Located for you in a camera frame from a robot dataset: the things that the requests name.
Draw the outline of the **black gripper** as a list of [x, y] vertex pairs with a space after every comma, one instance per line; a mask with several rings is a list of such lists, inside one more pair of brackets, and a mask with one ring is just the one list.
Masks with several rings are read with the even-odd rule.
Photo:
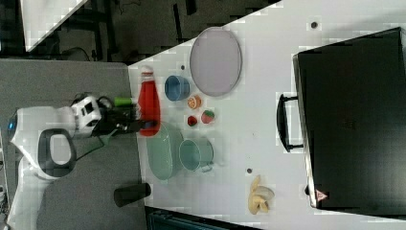
[[127, 134], [152, 128], [156, 125], [156, 121], [136, 120], [135, 111], [130, 107], [103, 108], [101, 110], [101, 119], [93, 129], [92, 135]]

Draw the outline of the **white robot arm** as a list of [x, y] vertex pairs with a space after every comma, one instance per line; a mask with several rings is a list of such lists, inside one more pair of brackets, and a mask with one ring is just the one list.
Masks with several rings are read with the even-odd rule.
[[86, 93], [69, 106], [17, 109], [8, 123], [8, 136], [22, 157], [5, 230], [36, 230], [45, 190], [71, 173], [79, 160], [76, 139], [96, 137], [105, 147], [117, 134], [156, 126], [155, 120], [141, 117], [134, 102], [116, 106], [105, 96], [97, 98]]

